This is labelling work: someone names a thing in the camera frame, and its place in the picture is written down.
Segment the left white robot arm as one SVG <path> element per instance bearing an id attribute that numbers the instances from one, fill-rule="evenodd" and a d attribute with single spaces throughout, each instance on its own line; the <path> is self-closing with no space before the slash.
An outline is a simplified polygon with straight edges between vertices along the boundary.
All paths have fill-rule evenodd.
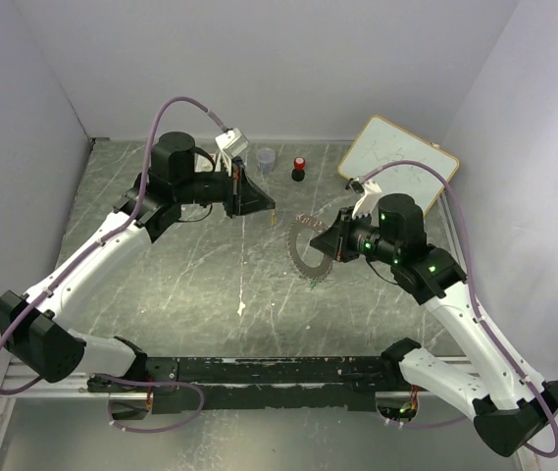
<path id="1" fill-rule="evenodd" d="M 74 327 L 93 294 L 135 255 L 180 222 L 185 205 L 223 206 L 228 217 L 273 210 L 275 201 L 246 175 L 249 142 L 238 129 L 220 134 L 212 168 L 208 154 L 181 131 L 164 133 L 150 148 L 150 165 L 114 205 L 96 232 L 51 275 L 25 293 L 0 296 L 0 331 L 6 349 L 38 379 L 58 383 L 72 373 L 112 376 L 124 391 L 142 388 L 147 354 L 121 337 L 102 339 Z"/>

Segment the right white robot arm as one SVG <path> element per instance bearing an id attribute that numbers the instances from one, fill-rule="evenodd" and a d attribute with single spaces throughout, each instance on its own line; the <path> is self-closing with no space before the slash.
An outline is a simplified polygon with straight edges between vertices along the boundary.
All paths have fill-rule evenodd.
<path id="1" fill-rule="evenodd" d="M 365 257 L 389 266 L 395 282 L 424 306 L 456 340 L 477 370 L 472 378 L 412 340 L 388 349 L 380 369 L 392 390 L 408 384 L 434 393 L 472 421 L 482 441 L 509 457 L 545 426 L 555 428 L 558 380 L 547 381 L 512 347 L 471 293 L 454 257 L 428 243 L 422 209 L 406 194 L 378 202 L 379 216 L 338 211 L 311 247 L 347 263 Z"/>

